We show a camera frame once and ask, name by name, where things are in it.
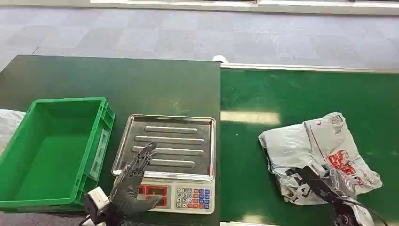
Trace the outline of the dark right robot hand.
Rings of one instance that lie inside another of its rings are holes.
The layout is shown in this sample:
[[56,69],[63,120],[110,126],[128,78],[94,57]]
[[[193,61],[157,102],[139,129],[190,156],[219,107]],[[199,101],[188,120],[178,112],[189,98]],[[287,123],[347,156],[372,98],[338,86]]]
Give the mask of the dark right robot hand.
[[322,179],[309,167],[290,168],[286,171],[288,176],[298,174],[302,181],[323,201],[331,203],[334,206],[342,205],[341,197],[334,192]]

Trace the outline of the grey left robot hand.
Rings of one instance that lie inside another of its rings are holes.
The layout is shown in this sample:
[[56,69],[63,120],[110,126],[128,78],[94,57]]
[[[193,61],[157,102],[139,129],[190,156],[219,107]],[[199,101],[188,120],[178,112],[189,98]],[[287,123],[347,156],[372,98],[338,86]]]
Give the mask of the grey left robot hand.
[[161,201],[162,197],[155,195],[148,200],[139,200],[139,189],[146,167],[156,154],[157,142],[150,142],[133,160],[126,164],[123,171],[116,177],[110,194],[112,206],[121,217],[132,216],[135,213],[151,210]]

